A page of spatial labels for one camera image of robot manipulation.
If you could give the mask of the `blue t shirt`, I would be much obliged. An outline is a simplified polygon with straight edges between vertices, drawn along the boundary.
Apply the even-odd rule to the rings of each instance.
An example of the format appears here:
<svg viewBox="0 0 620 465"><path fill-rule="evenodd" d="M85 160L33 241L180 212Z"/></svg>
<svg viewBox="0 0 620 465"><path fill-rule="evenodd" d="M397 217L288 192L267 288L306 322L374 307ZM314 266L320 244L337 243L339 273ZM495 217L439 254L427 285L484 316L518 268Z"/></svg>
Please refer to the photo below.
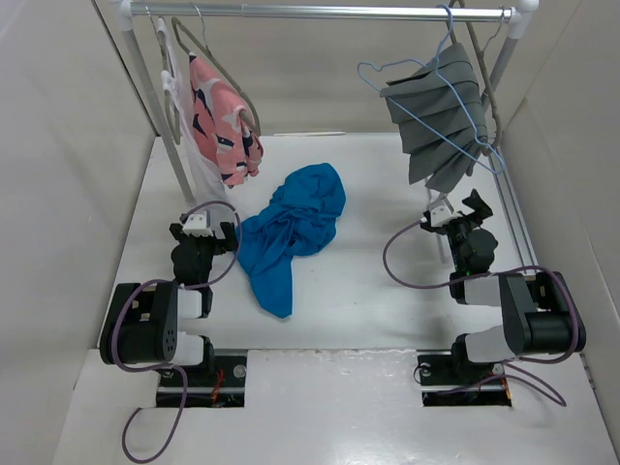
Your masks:
<svg viewBox="0 0 620 465"><path fill-rule="evenodd" d="M280 320L293 314L292 261L316 255L331 242L345 203L336 169L310 165L290 173L267 207L242 222L238 262L268 314Z"/></svg>

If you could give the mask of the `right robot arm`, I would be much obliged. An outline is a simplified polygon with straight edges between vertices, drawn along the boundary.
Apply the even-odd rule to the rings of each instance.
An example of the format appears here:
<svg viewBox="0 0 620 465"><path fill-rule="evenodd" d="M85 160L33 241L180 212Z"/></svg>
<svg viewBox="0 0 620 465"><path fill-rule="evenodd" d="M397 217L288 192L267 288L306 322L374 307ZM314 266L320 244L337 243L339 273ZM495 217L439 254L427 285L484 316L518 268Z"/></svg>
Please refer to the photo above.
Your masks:
<svg viewBox="0 0 620 465"><path fill-rule="evenodd" d="M504 360L535 355L569 356L585 348L586 328L557 271L492 273L498 240L482 227L493 215L473 190L463 203L468 214L456 211L442 194L425 213L429 232L448 240L454 272L449 293L457 303L500 309L502 322L490 329L459 335L451 345L448 370L461 382L471 381L482 369Z"/></svg>

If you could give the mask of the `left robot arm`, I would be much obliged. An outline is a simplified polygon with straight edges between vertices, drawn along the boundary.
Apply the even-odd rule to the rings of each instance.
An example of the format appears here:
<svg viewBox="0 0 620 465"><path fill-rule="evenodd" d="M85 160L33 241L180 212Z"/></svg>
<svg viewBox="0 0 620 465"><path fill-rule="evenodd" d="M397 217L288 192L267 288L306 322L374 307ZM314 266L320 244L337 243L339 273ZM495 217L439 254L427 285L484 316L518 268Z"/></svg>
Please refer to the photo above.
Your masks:
<svg viewBox="0 0 620 465"><path fill-rule="evenodd" d="M234 252L238 242L231 222L220 224L222 236L210 228L191 229L186 222L170 225L176 246L170 252L174 279L118 284L100 335L102 362L154 365L164 370L181 366L195 384L215 375L213 345L206 336L179 329L181 320L208 317L213 300L209 282L213 258Z"/></svg>

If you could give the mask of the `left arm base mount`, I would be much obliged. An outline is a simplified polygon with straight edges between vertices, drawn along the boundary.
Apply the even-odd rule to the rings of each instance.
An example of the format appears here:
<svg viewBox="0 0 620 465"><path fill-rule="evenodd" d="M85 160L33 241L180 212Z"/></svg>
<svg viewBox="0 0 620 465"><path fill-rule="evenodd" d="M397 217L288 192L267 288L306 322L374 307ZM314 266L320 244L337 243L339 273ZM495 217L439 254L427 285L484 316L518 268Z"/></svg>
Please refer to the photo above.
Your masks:
<svg viewBox="0 0 620 465"><path fill-rule="evenodd" d="M186 408L243 408L247 353L230 352L215 356L213 372L198 366L185 369L188 377ZM158 408L176 408L182 396L182 379L175 370L163 371L155 396Z"/></svg>

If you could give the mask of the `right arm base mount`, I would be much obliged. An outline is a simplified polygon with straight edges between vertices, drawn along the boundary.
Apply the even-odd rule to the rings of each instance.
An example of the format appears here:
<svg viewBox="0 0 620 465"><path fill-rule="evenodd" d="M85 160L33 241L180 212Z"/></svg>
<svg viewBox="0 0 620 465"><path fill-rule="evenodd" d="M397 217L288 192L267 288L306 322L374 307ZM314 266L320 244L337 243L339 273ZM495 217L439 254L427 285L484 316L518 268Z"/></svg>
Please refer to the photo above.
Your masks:
<svg viewBox="0 0 620 465"><path fill-rule="evenodd" d="M457 367L447 352L422 352L414 379L423 407L510 407L511 395L498 363Z"/></svg>

